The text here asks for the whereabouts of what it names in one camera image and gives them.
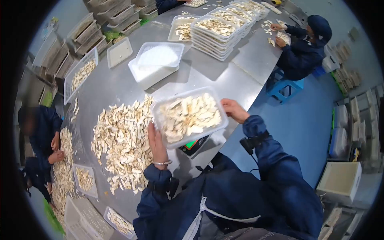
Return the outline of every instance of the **blue plastic stool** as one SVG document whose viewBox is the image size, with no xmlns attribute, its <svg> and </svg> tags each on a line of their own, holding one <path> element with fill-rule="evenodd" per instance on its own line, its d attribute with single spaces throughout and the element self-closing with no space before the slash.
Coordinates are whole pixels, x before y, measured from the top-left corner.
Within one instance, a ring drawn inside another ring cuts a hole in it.
<svg viewBox="0 0 384 240">
<path fill-rule="evenodd" d="M 277 80 L 275 78 L 275 75 L 279 74 L 282 76 L 281 79 Z M 292 81 L 284 78 L 284 73 L 281 71 L 281 68 L 276 69 L 271 74 L 272 80 L 275 81 L 272 86 L 270 86 L 266 93 L 268 96 L 272 97 L 275 96 L 279 101 L 280 104 L 286 103 L 290 98 L 292 98 L 294 95 L 296 95 L 298 92 L 300 92 L 302 89 L 304 89 L 304 79 L 298 80 L 298 81 Z M 289 95 L 286 97 L 280 93 L 281 90 L 283 90 L 285 87 L 289 86 Z"/>
</svg>

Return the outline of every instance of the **white box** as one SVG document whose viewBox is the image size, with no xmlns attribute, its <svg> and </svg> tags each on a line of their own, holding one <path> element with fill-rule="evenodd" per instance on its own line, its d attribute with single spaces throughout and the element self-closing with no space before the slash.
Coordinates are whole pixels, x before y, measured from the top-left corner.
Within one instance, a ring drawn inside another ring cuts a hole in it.
<svg viewBox="0 0 384 240">
<path fill-rule="evenodd" d="M 352 204 L 361 178 L 360 162 L 328 162 L 316 188 L 324 198 Z"/>
</svg>

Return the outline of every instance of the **green bag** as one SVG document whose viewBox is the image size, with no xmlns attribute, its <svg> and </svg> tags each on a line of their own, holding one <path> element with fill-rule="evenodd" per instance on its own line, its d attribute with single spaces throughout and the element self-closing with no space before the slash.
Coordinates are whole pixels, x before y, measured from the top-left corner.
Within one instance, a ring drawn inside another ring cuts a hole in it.
<svg viewBox="0 0 384 240">
<path fill-rule="evenodd" d="M 57 220 L 57 218 L 56 218 L 55 214 L 53 213 L 53 210 L 52 210 L 51 206 L 48 204 L 47 200 L 43 199 L 43 203 L 44 203 L 45 215 L 47 216 L 48 221 L 50 222 L 52 228 L 55 231 L 58 231 L 58 232 L 61 232 L 62 234 L 65 234 L 63 227 L 61 226 L 61 224 Z"/>
</svg>

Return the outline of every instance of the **yellow object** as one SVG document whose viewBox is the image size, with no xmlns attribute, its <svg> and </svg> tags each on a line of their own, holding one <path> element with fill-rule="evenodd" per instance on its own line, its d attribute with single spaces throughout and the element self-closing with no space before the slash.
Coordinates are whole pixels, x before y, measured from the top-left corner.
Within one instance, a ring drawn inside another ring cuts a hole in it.
<svg viewBox="0 0 384 240">
<path fill-rule="evenodd" d="M 280 0 L 273 0 L 271 1 L 273 4 L 275 5 L 280 5 L 281 4 L 281 1 Z"/>
</svg>

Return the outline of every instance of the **digital scale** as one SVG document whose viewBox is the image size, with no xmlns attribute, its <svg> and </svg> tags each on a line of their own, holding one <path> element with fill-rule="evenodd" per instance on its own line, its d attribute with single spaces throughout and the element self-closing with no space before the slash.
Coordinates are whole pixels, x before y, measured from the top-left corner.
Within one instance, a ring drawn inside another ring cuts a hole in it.
<svg viewBox="0 0 384 240">
<path fill-rule="evenodd" d="M 179 149 L 187 155 L 189 158 L 193 158 L 199 150 L 204 146 L 204 144 L 208 141 L 210 135 L 202 137 L 198 140 L 192 141 L 179 147 Z"/>
</svg>

